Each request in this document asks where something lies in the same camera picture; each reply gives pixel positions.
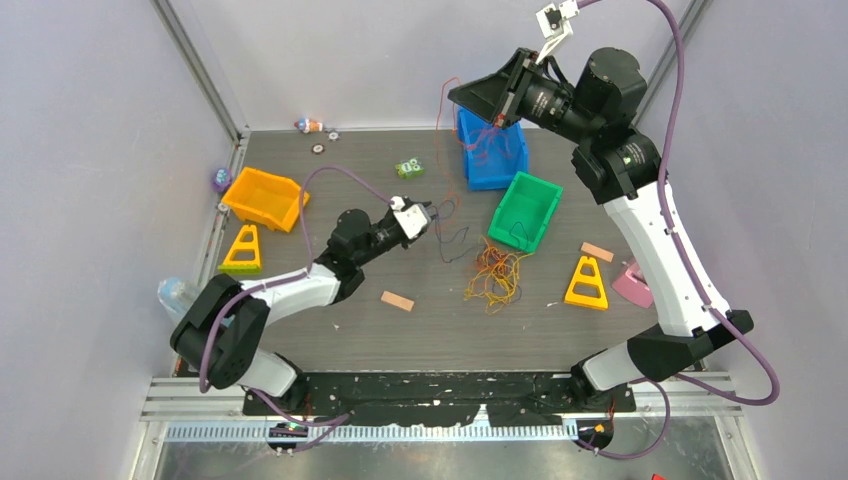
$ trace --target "green toy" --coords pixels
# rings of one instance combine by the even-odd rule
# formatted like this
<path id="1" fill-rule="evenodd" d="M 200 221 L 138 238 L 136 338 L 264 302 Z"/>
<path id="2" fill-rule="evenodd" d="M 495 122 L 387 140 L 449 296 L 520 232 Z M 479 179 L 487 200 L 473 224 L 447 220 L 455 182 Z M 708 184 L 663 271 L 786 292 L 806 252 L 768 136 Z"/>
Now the green toy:
<path id="1" fill-rule="evenodd" d="M 418 157 L 410 158 L 408 161 L 395 165 L 398 171 L 398 176 L 403 179 L 417 177 L 424 173 L 424 167 L 418 162 Z"/>

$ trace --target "white wall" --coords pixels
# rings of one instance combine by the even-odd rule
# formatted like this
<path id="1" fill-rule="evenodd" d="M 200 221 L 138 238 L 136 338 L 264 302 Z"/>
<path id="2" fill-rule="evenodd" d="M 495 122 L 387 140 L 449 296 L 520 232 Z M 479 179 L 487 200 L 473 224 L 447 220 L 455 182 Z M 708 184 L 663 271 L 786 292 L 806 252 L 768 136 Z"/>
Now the white wall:
<path id="1" fill-rule="evenodd" d="M 670 171 L 713 282 L 752 312 L 783 386 L 748 408 L 766 479 L 845 478 L 848 34 L 845 2 L 714 2 L 686 55 Z M 673 76 L 644 117 L 661 143 Z M 713 355 L 767 392 L 739 345 Z"/>
<path id="2" fill-rule="evenodd" d="M 681 15 L 688 0 L 667 3 Z M 230 109 L 252 130 L 292 129 L 303 115 L 337 128 L 431 127 L 447 79 L 474 80 L 517 47 L 544 45 L 535 12 L 545 0 L 175 4 L 196 26 L 193 40 Z M 644 0 L 592 5 L 572 25 L 576 34 L 557 59 L 575 80 L 589 54 L 605 46 L 632 52 L 647 76 L 671 37 Z"/>
<path id="3" fill-rule="evenodd" d="M 228 139 L 149 2 L 0 3 L 0 465 L 119 477 Z"/>

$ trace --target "green bin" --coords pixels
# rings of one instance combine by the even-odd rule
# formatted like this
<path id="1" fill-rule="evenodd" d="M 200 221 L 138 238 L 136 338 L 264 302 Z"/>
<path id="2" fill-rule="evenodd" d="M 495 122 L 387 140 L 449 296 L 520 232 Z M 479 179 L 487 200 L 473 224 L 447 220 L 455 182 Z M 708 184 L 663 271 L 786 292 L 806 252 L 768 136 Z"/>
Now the green bin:
<path id="1" fill-rule="evenodd" d="M 535 252 L 561 197 L 562 187 L 516 173 L 495 210 L 489 236 L 518 250 Z"/>

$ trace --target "pink block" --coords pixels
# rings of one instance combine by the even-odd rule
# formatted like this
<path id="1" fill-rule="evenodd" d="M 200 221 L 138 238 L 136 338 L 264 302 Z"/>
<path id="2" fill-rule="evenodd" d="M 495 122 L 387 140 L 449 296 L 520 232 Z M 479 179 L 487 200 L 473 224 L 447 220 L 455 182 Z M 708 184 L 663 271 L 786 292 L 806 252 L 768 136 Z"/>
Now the pink block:
<path id="1" fill-rule="evenodd" d="M 642 270 L 635 258 L 631 258 L 622 270 L 621 275 L 612 282 L 612 288 L 628 301 L 648 308 L 654 303 L 651 288 L 642 276 Z"/>

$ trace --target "plastic bin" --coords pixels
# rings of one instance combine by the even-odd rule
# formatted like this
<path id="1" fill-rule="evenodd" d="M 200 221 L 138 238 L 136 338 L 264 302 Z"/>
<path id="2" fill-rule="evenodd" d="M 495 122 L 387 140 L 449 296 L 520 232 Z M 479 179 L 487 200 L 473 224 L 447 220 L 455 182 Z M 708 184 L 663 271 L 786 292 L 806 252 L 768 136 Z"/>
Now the plastic bin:
<path id="1" fill-rule="evenodd" d="M 562 187 L 516 173 L 495 210 L 489 236 L 527 253 L 535 252 L 561 197 Z"/>
<path id="2" fill-rule="evenodd" d="M 457 134 L 465 145 L 473 145 L 480 133 L 493 128 L 470 111 L 460 108 Z M 465 149 L 465 178 L 469 190 L 507 188 L 517 172 L 527 172 L 527 142 L 521 126 L 501 130 L 492 139 L 483 139 L 474 150 Z"/>
<path id="3" fill-rule="evenodd" d="M 291 232 L 300 212 L 297 197 L 300 185 L 287 177 L 246 167 L 221 199 L 242 222 L 260 223 L 271 230 Z M 309 193 L 303 204 L 309 202 Z"/>

